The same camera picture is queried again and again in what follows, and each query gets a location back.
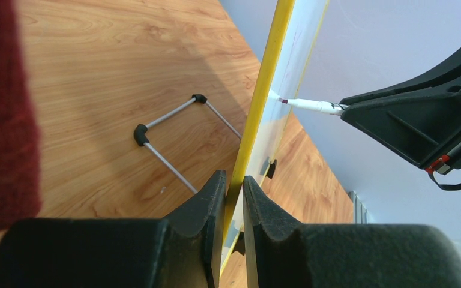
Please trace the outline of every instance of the white marker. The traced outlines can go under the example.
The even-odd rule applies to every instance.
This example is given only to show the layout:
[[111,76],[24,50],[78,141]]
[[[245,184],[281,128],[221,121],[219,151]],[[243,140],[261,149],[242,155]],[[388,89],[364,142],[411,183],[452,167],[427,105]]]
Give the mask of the white marker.
[[348,107],[344,104],[326,102],[326,101],[313,101],[313,100],[306,100],[306,99],[279,99],[280,102],[302,108],[302,109],[309,109],[317,112],[321,112],[324,114],[331,114],[331,115],[342,115],[345,109]]

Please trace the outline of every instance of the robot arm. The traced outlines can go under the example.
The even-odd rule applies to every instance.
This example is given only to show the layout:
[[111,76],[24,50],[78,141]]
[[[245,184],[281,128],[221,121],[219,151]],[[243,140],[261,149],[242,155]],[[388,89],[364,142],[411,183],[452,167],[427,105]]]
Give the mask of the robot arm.
[[[416,78],[340,104],[348,106],[342,120],[426,170],[434,181],[434,172],[461,169],[461,48]],[[461,189],[461,184],[439,186]]]

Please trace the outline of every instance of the yellow edge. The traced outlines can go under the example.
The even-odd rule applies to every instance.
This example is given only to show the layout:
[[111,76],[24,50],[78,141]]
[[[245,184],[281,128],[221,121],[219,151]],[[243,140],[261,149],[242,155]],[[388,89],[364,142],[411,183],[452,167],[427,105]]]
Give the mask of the yellow edge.
[[245,177],[246,167],[252,154],[253,142],[257,136],[262,112],[270,92],[271,82],[282,50],[285,33],[291,19],[295,0],[279,0],[271,22],[270,34],[262,57],[261,67],[253,91],[250,110],[243,131],[243,137],[230,179],[229,191],[225,198],[225,216],[223,239],[226,239],[232,221],[232,214],[238,201],[241,185]]

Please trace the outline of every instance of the black plastic clip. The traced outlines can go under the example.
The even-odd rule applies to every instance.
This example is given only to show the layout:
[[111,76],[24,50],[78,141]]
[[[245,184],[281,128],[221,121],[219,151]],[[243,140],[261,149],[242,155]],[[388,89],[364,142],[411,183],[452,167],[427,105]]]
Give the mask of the black plastic clip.
[[232,252],[238,252],[243,256],[245,255],[245,233],[243,231],[240,231],[240,234],[238,235],[238,240],[236,241],[236,244],[234,245],[234,249],[232,249]]
[[273,179],[273,175],[275,175],[275,170],[277,168],[277,160],[273,160],[273,163],[270,164],[270,168],[268,169],[268,173],[266,173],[266,177]]
[[149,143],[149,139],[146,137],[147,131],[148,127],[144,124],[137,125],[135,131],[133,131],[133,138],[135,138],[135,142],[141,147],[144,146],[144,143]]

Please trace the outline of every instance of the wire stand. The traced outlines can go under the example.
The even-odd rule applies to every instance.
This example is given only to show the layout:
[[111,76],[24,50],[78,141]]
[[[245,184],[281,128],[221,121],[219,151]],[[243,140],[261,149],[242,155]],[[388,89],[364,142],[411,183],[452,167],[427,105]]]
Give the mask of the wire stand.
[[174,168],[174,166],[172,164],[170,164],[170,162],[168,162],[167,159],[165,159],[164,156],[162,156],[152,146],[151,142],[146,137],[146,132],[149,129],[151,129],[153,126],[156,126],[157,124],[169,119],[173,115],[177,114],[178,112],[182,111],[183,109],[188,107],[190,104],[195,103],[195,102],[201,103],[201,104],[206,104],[209,107],[209,109],[211,109],[211,111],[213,111],[216,114],[216,116],[218,116],[218,118],[220,118],[220,120],[222,122],[224,122],[225,125],[227,125],[227,127],[229,127],[232,130],[232,132],[234,134],[236,134],[236,136],[238,136],[238,138],[241,140],[240,133],[236,129],[234,129],[234,127],[231,125],[231,123],[229,123],[229,121],[227,121],[222,116],[222,114],[220,114],[220,112],[218,112],[218,110],[216,110],[216,108],[213,105],[211,105],[211,103],[209,103],[206,96],[204,96],[202,94],[194,94],[194,95],[192,95],[191,99],[189,101],[187,101],[186,103],[184,103],[183,105],[177,107],[176,109],[170,111],[169,113],[163,115],[162,117],[152,121],[151,123],[149,123],[147,125],[139,124],[135,128],[135,131],[133,131],[133,137],[135,138],[135,141],[137,142],[137,144],[139,146],[141,146],[141,147],[143,147],[143,146],[147,147],[158,159],[160,159],[161,162],[163,162],[163,164],[165,164],[165,166],[167,166],[167,168],[169,168],[170,171],[172,171],[172,173],[174,173],[174,175],[176,175],[177,178],[179,178],[179,180],[181,180],[181,182],[183,182],[184,185],[186,185],[186,187],[188,187],[188,189],[190,189],[190,191],[193,192],[193,194],[197,194],[198,190],[195,189],[194,186],[188,180],[186,180],[186,178],[179,171],[177,171],[177,169]]

